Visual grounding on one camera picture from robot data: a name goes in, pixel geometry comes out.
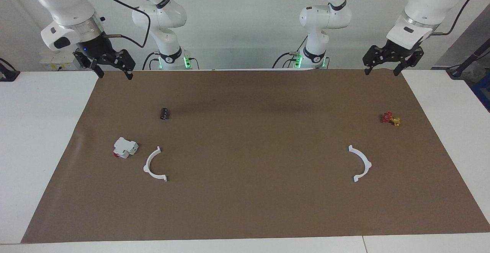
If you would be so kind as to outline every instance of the white plastic bracket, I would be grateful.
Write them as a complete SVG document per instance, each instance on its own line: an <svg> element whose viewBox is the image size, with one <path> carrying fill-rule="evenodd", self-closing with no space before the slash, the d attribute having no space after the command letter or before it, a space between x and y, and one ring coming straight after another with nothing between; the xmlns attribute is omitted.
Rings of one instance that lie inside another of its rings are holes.
<svg viewBox="0 0 490 253"><path fill-rule="evenodd" d="M354 149L352 147L352 145L349 146L349 152L357 154L364 162L364 173L362 175L355 175L354 176L354 182L356 183L357 181L359 181L359 178L362 178L363 176L365 176L368 173L369 169L372 167L372 164L371 164L371 162L369 162L366 155L364 155L360 150Z"/></svg>
<svg viewBox="0 0 490 253"><path fill-rule="evenodd" d="M146 173L149 173L150 176L152 176L153 178L156 178L158 180L164 180L166 182L167 181L166 175L156 175L156 174L152 173L152 171L150 171L150 164L152 163L152 159L156 155L158 155L159 153L161 153L161 150L160 150L160 147L157 146L156 150L154 152L152 152L152 154L150 154L150 156L148 157L147 164L145 165L145 167L143 167L143 171L145 171Z"/></svg>

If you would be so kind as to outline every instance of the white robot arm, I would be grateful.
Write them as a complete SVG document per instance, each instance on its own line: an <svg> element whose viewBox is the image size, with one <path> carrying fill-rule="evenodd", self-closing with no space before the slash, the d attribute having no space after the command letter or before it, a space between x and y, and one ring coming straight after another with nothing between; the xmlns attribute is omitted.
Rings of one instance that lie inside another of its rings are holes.
<svg viewBox="0 0 490 253"><path fill-rule="evenodd" d="M306 7L301 11L300 22L308 32L306 47L300 54L302 68L319 68L329 40L325 30L345 28L352 19L347 0L327 1L328 5Z"/></svg>
<svg viewBox="0 0 490 253"><path fill-rule="evenodd" d="M177 35L170 28L184 26L187 21L186 11L174 0L148 0L152 4L141 5L140 10L150 16L150 35L158 45L160 64L164 70L189 69L187 53L180 47ZM147 18L133 12L136 26L147 29Z"/></svg>
<svg viewBox="0 0 490 253"><path fill-rule="evenodd" d="M363 58L366 75L385 62L399 62L395 75L414 67L424 55L420 44L444 21L460 0L409 0L394 27L387 34L384 47L372 46Z"/></svg>
<svg viewBox="0 0 490 253"><path fill-rule="evenodd" d="M53 51L77 44L75 57L83 67L90 68L102 78L98 64L122 70L128 79L133 77L135 62L123 49L115 51L106 37L100 19L88 0L39 0L53 18L41 31L44 43Z"/></svg>

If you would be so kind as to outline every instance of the green light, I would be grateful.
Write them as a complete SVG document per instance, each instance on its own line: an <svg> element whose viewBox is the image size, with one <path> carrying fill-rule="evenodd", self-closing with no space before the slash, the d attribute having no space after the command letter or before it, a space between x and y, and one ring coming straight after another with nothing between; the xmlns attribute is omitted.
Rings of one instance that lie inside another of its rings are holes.
<svg viewBox="0 0 490 253"><path fill-rule="evenodd" d="M296 59L296 63L294 64L294 67L296 68L301 68L301 63L303 62L303 57L301 57L300 55L298 56L298 58Z"/></svg>
<svg viewBox="0 0 490 253"><path fill-rule="evenodd" d="M185 68L190 68L191 67L191 62L189 61L189 58L184 56L184 63L185 63Z"/></svg>

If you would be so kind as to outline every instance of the brown tablecloth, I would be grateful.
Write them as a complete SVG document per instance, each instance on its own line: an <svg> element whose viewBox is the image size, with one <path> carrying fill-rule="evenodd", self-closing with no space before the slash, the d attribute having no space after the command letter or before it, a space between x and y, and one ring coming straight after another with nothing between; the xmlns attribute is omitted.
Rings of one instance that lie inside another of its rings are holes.
<svg viewBox="0 0 490 253"><path fill-rule="evenodd" d="M140 145L127 160L112 155L120 136ZM167 183L142 170L157 145ZM358 183L349 145L372 162ZM108 72L22 242L467 232L490 227L388 70Z"/></svg>

